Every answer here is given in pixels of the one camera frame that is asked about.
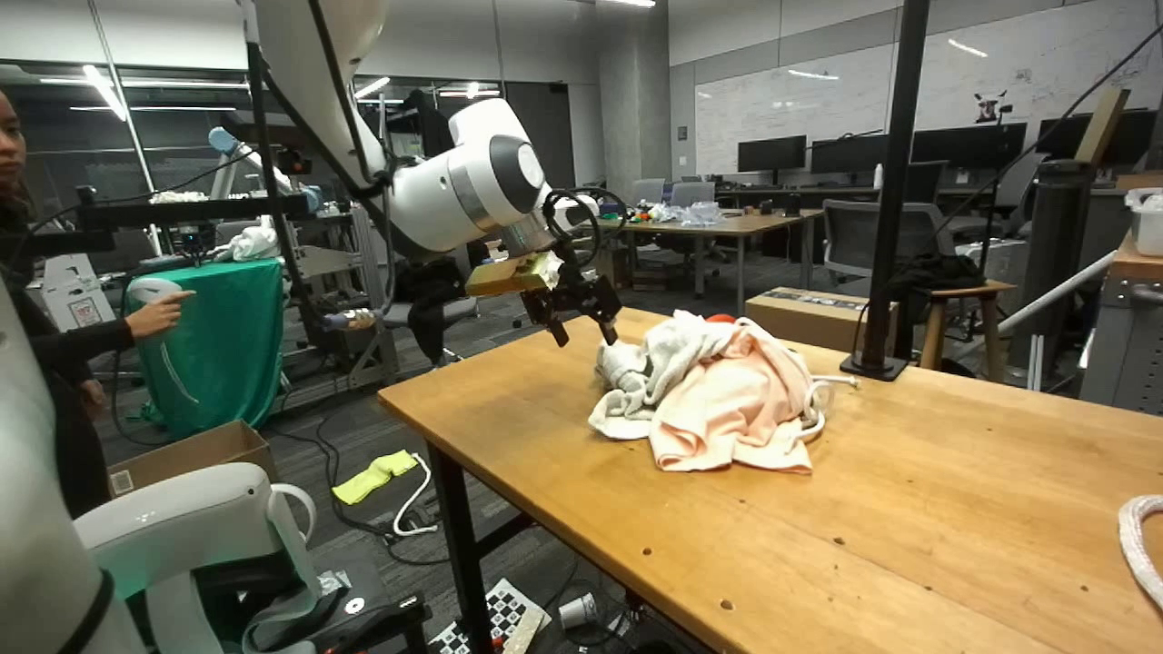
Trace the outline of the black gripper orange mount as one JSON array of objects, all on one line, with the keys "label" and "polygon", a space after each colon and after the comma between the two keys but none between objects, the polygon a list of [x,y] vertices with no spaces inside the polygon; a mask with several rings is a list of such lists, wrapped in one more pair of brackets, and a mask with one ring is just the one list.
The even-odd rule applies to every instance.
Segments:
[{"label": "black gripper orange mount", "polygon": [[536,253],[508,253],[504,261],[477,264],[465,290],[473,299],[515,295],[527,319],[546,325],[557,345],[571,341],[571,316],[590,316],[606,345],[617,341],[614,316],[623,299],[603,271],[573,253],[568,234],[557,234]]}]

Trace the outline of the white foreground robot arm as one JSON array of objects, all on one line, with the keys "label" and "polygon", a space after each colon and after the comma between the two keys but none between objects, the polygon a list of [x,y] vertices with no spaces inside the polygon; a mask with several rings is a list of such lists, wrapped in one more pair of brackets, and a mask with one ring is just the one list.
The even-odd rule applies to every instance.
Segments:
[{"label": "white foreground robot arm", "polygon": [[259,466],[208,466],[68,515],[50,391],[0,290],[0,654],[225,654],[198,569],[264,555],[284,555],[301,587],[262,606],[241,649],[322,654],[319,574]]}]

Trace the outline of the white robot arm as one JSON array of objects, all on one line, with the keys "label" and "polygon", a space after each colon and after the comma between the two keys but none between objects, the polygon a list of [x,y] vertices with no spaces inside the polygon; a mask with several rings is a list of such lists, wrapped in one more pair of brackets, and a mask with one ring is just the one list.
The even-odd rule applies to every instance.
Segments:
[{"label": "white robot arm", "polygon": [[468,271],[468,295],[515,295],[560,345],[565,319],[590,316],[606,341],[623,308],[592,264],[600,207],[549,181],[504,96],[457,107],[452,144],[401,159],[362,119],[353,67],[384,33],[391,0],[241,0],[250,67],[410,257],[503,241],[508,257]]}]

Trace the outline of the person's hand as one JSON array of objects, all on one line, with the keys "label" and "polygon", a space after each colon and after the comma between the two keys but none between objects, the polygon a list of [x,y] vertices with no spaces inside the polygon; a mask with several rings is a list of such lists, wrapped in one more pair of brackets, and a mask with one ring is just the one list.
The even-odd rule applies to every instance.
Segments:
[{"label": "person's hand", "polygon": [[188,300],[188,290],[179,290],[179,295],[167,295],[167,299],[155,299],[155,300],[144,300],[143,308],[136,308],[126,316],[126,331],[136,341],[149,341],[149,336],[161,336],[167,331],[179,325],[181,319],[181,304]]}]

